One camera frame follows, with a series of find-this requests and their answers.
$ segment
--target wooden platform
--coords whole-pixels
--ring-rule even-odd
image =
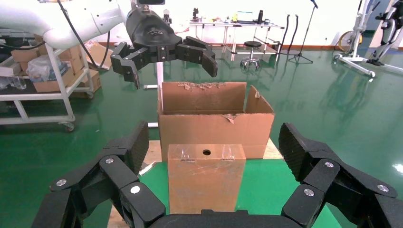
[[[263,159],[283,159],[273,141],[269,139],[266,145],[266,150]],[[145,156],[144,162],[151,164],[152,162],[161,162],[161,146],[159,140],[151,140],[148,146],[148,152]],[[112,207],[111,215],[109,216],[108,228],[128,228],[126,223],[122,220],[119,212]]]

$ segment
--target robotic arm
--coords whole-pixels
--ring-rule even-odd
[[[53,48],[67,49],[79,41],[57,3],[37,0],[0,0],[0,27],[43,36]],[[78,35],[86,41],[126,22],[130,0],[75,0],[63,2]]]
[[[162,4],[161,0],[139,0],[140,4]],[[0,27],[43,36],[53,48],[79,44],[56,3],[37,0],[0,0]],[[138,70],[148,63],[184,60],[198,63],[212,76],[217,62],[212,46],[195,38],[182,40],[148,5],[130,0],[75,0],[63,2],[68,17],[83,41],[105,34],[120,23],[126,25],[133,46],[121,43],[111,56],[114,71],[139,88]]]

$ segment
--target box flap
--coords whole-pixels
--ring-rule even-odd
[[[242,110],[246,83],[164,82],[163,110]]]
[[[274,114],[273,108],[253,85],[249,89],[245,112]]]

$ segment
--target round stool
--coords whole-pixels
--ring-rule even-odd
[[[251,47],[252,50],[250,51],[250,56],[243,58],[243,60],[240,62],[240,66],[243,66],[243,68],[248,67],[250,64],[254,63],[256,69],[259,69],[260,67],[260,61],[258,58],[253,57],[253,49],[254,48],[259,48],[262,46],[260,42],[257,41],[246,41],[243,43],[244,46]]]

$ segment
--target open cardboard box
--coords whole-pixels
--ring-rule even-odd
[[[170,144],[241,144],[247,159],[263,158],[273,108],[246,83],[164,82],[158,90],[162,160]]]

